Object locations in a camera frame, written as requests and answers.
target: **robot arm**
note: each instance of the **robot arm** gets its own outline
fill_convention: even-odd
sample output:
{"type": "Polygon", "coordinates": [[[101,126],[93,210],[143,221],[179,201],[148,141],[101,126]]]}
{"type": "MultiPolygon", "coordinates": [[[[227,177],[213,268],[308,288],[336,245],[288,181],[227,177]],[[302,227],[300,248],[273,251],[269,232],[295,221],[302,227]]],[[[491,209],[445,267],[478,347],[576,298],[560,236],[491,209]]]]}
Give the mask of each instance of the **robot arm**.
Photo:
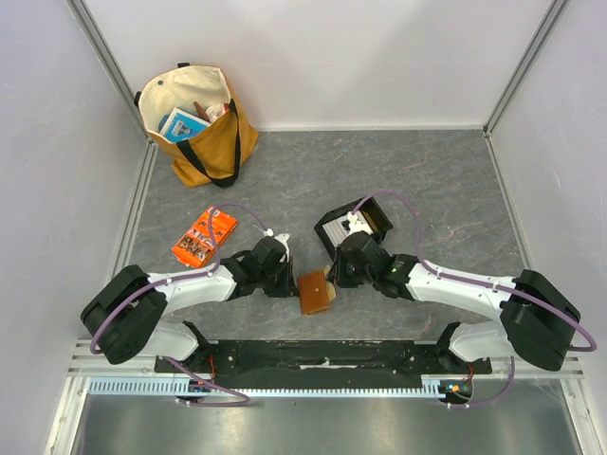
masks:
{"type": "Polygon", "coordinates": [[[545,370],[561,368],[574,328],[503,290],[522,290],[579,321],[578,310],[544,276],[525,270],[518,278],[490,277],[426,265],[438,273],[431,273],[415,256],[390,255],[370,232],[355,224],[338,248],[327,279],[340,287],[370,282],[393,299],[440,302],[490,319],[479,324],[455,322],[447,326],[437,342],[437,354],[447,368],[482,357],[514,354],[545,370]],[[492,286],[456,282],[443,278],[443,274],[486,281],[492,286]]]}
{"type": "Polygon", "coordinates": [[[217,270],[203,278],[185,279],[211,267],[185,273],[146,274],[137,265],[129,265],[84,308],[81,320],[94,335],[128,296],[151,282],[165,282],[120,312],[106,327],[99,347],[111,364],[125,362],[135,355],[165,355],[184,360],[206,340],[193,325],[162,318],[198,303],[244,297],[258,288],[269,297],[297,295],[287,240],[287,234],[267,236],[253,250],[222,260],[217,270]]]}

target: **blue book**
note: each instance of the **blue book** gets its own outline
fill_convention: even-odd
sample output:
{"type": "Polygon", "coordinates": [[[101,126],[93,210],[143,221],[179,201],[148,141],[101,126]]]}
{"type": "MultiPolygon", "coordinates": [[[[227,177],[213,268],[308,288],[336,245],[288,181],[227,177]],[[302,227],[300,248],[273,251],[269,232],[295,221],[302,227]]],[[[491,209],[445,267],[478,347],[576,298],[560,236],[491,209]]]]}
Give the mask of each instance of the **blue book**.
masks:
{"type": "Polygon", "coordinates": [[[180,140],[198,135],[210,125],[210,123],[202,118],[193,116],[176,107],[164,122],[160,135],[166,137],[171,142],[179,142],[180,140]]]}

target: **orange box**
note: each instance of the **orange box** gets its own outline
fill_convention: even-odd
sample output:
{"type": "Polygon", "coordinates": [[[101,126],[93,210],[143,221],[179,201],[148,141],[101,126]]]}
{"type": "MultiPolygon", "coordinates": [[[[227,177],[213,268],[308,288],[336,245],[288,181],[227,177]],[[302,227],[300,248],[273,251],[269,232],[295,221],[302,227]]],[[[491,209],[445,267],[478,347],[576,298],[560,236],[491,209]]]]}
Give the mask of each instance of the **orange box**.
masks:
{"type": "MultiPolygon", "coordinates": [[[[173,247],[173,254],[181,263],[199,268],[205,265],[215,253],[208,226],[211,210],[211,207],[206,209],[192,227],[188,229],[188,232],[173,247]]],[[[212,217],[212,233],[219,246],[230,237],[230,234],[236,229],[237,225],[238,221],[236,221],[236,218],[221,210],[214,212],[212,217]]]]}

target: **yellow tote bag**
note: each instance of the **yellow tote bag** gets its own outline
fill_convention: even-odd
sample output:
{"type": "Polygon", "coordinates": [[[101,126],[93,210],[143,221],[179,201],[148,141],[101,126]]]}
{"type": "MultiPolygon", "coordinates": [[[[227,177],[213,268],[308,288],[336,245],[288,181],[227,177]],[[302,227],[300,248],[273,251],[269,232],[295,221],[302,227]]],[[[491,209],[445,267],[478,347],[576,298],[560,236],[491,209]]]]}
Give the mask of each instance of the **yellow tote bag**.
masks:
{"type": "Polygon", "coordinates": [[[223,71],[214,66],[179,64],[146,83],[135,96],[135,105],[148,136],[174,159],[173,170],[186,187],[210,182],[222,188],[233,185],[259,136],[223,71]],[[195,115],[194,101],[201,106],[227,103],[230,109],[190,139],[175,143],[161,136],[162,118],[174,107],[195,115]]]}

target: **small box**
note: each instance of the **small box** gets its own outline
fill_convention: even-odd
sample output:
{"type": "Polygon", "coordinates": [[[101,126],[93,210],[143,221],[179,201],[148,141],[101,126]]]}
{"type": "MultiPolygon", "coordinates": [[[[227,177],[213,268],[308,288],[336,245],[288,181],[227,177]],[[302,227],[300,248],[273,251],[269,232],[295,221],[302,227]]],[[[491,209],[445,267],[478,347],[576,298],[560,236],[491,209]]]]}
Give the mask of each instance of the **small box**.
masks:
{"type": "Polygon", "coordinates": [[[171,142],[179,142],[180,140],[197,136],[208,126],[211,126],[211,124],[202,118],[193,116],[183,109],[176,107],[164,122],[160,134],[171,142]]]}
{"type": "MultiPolygon", "coordinates": [[[[327,212],[314,226],[316,234],[321,239],[326,252],[329,253],[332,260],[335,260],[338,246],[341,245],[343,239],[350,232],[347,223],[347,213],[353,210],[359,202],[360,199],[327,212]]],[[[373,197],[367,200],[355,215],[360,221],[371,228],[373,231],[371,237],[373,237],[378,245],[386,237],[386,232],[394,227],[373,197]]]]}
{"type": "MultiPolygon", "coordinates": [[[[181,240],[173,247],[177,260],[190,267],[204,266],[215,253],[209,233],[209,207],[188,229],[181,240]]],[[[238,221],[221,210],[215,210],[212,217],[212,232],[218,246],[221,246],[236,229],[238,221]]]]}

